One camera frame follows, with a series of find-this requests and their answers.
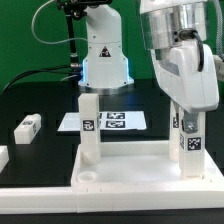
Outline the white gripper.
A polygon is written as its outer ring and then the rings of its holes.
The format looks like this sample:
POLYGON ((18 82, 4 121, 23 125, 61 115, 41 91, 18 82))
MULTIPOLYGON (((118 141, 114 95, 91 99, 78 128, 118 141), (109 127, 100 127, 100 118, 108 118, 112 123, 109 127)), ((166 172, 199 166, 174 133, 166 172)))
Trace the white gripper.
POLYGON ((183 131, 198 131, 198 114, 217 108, 219 103, 215 63, 210 47, 203 45, 204 66, 198 71, 199 56, 196 42, 183 42, 168 50, 168 61, 157 60, 151 51, 159 87, 184 110, 183 131))

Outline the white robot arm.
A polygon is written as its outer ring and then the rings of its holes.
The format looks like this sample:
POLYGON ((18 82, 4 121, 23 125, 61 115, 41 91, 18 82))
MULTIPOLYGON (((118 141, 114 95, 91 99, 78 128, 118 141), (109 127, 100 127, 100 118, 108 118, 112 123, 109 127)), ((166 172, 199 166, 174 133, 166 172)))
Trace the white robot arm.
MULTIPOLYGON (((196 118, 217 108, 215 64, 206 38, 207 0, 140 0, 145 49, 151 54, 159 87, 187 113, 194 133, 196 118)), ((105 4, 87 9, 90 50, 84 63, 92 89, 120 88, 130 81, 121 50, 121 17, 105 4)))

